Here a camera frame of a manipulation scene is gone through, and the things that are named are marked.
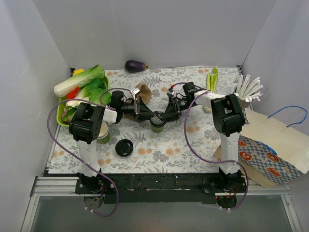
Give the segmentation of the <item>green paper coffee cup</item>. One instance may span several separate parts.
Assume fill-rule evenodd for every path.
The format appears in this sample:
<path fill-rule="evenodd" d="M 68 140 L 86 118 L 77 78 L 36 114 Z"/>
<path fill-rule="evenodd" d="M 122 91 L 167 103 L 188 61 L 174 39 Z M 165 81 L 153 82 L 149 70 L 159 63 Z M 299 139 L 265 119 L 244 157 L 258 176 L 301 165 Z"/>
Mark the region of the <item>green paper coffee cup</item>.
<path fill-rule="evenodd" d="M 165 125 L 155 125 L 155 124 L 152 124 L 151 127 L 152 127 L 152 131 L 153 132 L 160 133 L 160 132 L 163 131 Z"/>

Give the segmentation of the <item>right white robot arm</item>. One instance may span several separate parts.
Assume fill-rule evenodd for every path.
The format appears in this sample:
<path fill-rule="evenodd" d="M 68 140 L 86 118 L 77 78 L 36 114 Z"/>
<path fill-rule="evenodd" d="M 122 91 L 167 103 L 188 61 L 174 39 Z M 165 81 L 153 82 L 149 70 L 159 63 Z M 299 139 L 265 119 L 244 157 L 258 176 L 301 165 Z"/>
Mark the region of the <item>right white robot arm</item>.
<path fill-rule="evenodd" d="M 174 87 L 175 85 L 171 85 L 167 91 L 169 103 L 162 114 L 162 120 L 166 122 L 178 120 L 182 115 L 182 111 L 186 111 L 184 137 L 189 149 L 202 161 L 219 164 L 219 173 L 223 175 L 218 180 L 219 188 L 224 192 L 231 191 L 236 186 L 234 177 L 241 176 L 238 142 L 240 132 L 245 124 L 245 118 L 237 95 L 217 94 L 210 90 L 197 88 L 193 82 L 188 82 L 183 84 L 185 96 L 178 99 Z M 187 121 L 191 108 L 197 105 L 206 106 L 211 109 L 213 124 L 221 140 L 222 153 L 220 161 L 210 161 L 202 158 L 189 143 L 186 131 Z"/>

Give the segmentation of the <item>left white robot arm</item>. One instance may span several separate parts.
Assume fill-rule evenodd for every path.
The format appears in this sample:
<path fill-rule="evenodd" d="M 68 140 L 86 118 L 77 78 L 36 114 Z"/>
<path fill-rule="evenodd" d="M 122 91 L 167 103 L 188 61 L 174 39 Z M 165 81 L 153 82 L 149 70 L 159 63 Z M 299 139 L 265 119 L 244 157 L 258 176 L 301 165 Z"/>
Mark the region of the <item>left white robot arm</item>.
<path fill-rule="evenodd" d="M 123 115 L 131 115 L 140 121 L 149 120 L 155 114 L 138 96 L 140 90 L 131 91 L 131 102 L 124 101 L 122 91 L 114 91 L 109 106 L 96 106 L 87 102 L 79 104 L 70 122 L 69 133 L 79 148 L 82 160 L 82 177 L 88 177 L 87 189 L 92 193 L 102 190 L 103 182 L 96 176 L 100 172 L 98 164 L 96 140 L 99 137 L 102 123 L 119 123 Z"/>

